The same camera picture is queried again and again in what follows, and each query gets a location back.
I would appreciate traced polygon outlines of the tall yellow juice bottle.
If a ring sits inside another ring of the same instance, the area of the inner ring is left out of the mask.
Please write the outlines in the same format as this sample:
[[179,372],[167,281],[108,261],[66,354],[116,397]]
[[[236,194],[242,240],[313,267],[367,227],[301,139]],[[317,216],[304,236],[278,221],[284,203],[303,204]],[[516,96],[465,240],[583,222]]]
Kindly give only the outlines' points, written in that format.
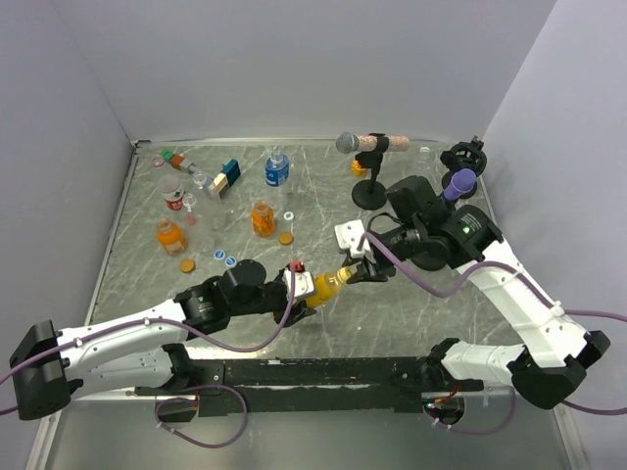
[[353,275],[354,270],[350,266],[320,274],[314,281],[314,294],[306,298],[306,306],[316,309],[335,298]]

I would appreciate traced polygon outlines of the small orange juice bottle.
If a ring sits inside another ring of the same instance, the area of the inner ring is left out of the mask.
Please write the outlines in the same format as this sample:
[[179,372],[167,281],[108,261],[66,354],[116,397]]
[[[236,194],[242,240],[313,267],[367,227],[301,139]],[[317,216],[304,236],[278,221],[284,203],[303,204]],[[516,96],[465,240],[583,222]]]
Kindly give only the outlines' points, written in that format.
[[254,232],[260,237],[269,237],[275,231],[273,208],[266,201],[257,201],[251,210]]

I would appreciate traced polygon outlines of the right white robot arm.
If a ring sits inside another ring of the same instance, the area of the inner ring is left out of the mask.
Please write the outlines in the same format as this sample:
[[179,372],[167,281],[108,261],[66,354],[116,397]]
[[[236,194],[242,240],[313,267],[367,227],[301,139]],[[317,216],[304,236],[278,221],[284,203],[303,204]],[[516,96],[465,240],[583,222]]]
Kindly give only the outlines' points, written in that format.
[[[338,247],[345,263],[355,267],[353,283],[385,282],[401,270],[442,298],[470,282],[519,336],[514,346],[444,340],[422,361],[421,374],[432,386],[445,391],[467,380],[511,386],[531,404],[551,409],[579,387],[610,340],[601,331],[586,330],[549,298],[486,213],[472,205],[455,206],[475,182],[475,172],[462,169],[437,194],[426,178],[407,177],[384,193],[396,228],[375,234],[351,220],[334,228]],[[408,259],[424,270],[447,266],[458,274],[458,283],[446,293],[430,287],[406,266]]]

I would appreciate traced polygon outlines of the blue label water bottle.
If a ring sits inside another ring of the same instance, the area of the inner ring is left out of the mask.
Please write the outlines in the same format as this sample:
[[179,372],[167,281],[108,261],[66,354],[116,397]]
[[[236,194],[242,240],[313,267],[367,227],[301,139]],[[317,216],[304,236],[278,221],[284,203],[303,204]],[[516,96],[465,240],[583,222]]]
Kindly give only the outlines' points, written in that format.
[[265,162],[265,182],[268,186],[284,186],[289,178],[289,158],[280,151],[274,151]]

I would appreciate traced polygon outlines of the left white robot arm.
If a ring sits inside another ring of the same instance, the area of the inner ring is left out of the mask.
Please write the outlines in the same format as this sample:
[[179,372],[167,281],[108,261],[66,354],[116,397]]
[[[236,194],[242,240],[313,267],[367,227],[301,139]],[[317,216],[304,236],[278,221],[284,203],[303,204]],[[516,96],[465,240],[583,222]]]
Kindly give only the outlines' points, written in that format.
[[299,261],[272,281],[265,268],[244,259],[158,305],[115,320],[56,329],[49,320],[31,326],[10,357],[3,381],[12,381],[22,421],[51,415],[72,400],[128,387],[165,388],[173,394],[192,385],[183,343],[202,339],[224,349],[213,335],[237,316],[270,313],[279,329],[312,314],[306,298],[314,278]]

